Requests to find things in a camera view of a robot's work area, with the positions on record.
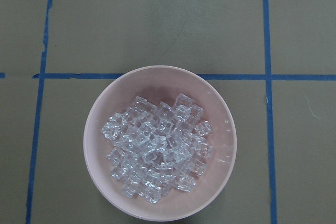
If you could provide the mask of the clear ice cubes pile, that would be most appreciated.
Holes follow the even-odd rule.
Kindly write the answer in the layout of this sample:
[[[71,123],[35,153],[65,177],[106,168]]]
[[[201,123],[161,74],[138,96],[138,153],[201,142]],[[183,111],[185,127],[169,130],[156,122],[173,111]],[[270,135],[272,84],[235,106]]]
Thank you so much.
[[[137,96],[124,112],[107,120],[101,133],[113,146],[107,155],[110,176],[123,184],[124,196],[155,204],[171,189],[193,190],[213,152],[207,141],[212,127],[203,113],[182,93],[172,105]]]

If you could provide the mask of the pink bowl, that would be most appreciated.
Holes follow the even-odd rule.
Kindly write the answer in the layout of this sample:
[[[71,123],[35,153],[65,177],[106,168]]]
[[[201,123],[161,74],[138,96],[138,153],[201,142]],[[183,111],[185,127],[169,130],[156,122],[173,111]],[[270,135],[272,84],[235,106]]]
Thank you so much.
[[[232,173],[232,114],[207,81],[172,66],[115,76],[87,117],[89,175],[119,211],[166,222],[207,207]]]

